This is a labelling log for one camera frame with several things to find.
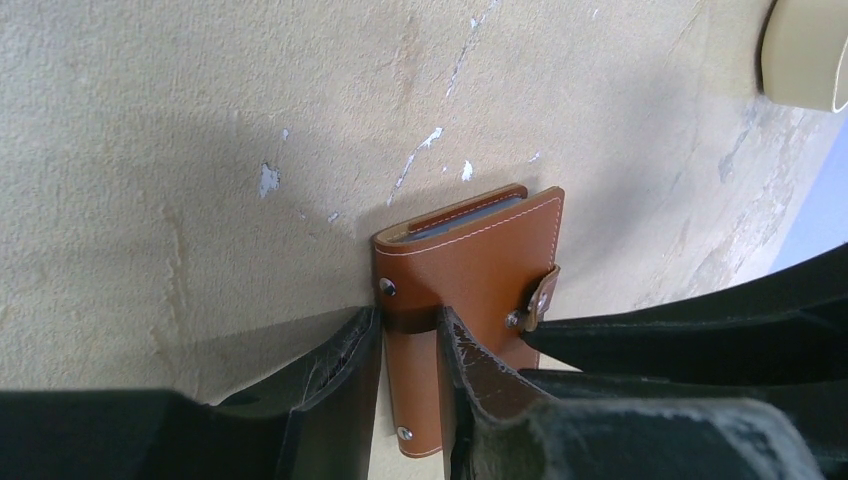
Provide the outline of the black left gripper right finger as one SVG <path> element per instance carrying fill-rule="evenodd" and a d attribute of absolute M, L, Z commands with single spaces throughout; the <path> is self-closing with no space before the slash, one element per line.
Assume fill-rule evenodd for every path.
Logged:
<path fill-rule="evenodd" d="M 775 407 L 731 399 L 561 400 L 437 317 L 449 479 L 819 479 Z"/>

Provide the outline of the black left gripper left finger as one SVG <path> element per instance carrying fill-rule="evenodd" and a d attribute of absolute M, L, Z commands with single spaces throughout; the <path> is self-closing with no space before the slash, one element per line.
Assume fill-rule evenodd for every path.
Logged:
<path fill-rule="evenodd" d="M 364 479 L 379 313 L 216 405 L 172 390 L 5 391 L 5 479 Z"/>

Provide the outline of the brown leather card holder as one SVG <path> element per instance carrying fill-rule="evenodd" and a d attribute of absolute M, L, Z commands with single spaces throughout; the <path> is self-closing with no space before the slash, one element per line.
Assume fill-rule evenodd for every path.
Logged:
<path fill-rule="evenodd" d="M 392 415 L 400 452 L 441 451 L 437 317 L 452 308 L 474 338 L 514 369 L 539 354 L 520 338 L 544 318 L 566 194 L 510 184 L 385 229 L 372 238 Z"/>

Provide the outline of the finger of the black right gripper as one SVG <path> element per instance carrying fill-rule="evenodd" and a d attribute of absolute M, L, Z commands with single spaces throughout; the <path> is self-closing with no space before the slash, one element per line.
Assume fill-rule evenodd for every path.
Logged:
<path fill-rule="evenodd" d="M 541 323 L 523 340 L 585 373 L 776 386 L 847 377 L 847 248 L 731 288 Z"/>
<path fill-rule="evenodd" d="M 752 399 L 781 410 L 799 431 L 828 479 L 847 477 L 847 382 L 727 386 L 655 377 L 522 369 L 535 386 L 560 399 Z"/>

